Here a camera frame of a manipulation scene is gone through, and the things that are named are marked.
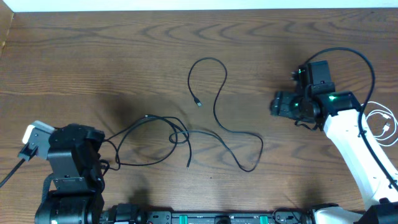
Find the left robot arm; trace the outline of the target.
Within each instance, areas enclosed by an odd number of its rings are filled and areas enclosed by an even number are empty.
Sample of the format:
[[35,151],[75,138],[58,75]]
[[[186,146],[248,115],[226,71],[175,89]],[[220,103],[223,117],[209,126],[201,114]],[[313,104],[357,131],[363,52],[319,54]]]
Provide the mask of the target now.
[[104,132],[69,124],[49,137],[50,174],[43,187],[35,223],[99,223],[105,188],[98,153]]

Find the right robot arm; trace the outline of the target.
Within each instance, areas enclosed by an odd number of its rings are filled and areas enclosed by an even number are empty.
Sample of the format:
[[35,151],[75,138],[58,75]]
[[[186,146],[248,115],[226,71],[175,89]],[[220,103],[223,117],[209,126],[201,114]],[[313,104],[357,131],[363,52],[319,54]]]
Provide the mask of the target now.
[[271,114],[296,126],[323,131],[349,168],[361,193],[365,212],[347,211],[336,204],[310,209],[301,223],[397,223],[397,169],[374,138],[363,106],[350,91],[335,90],[327,61],[308,62],[293,74],[295,91],[278,91]]

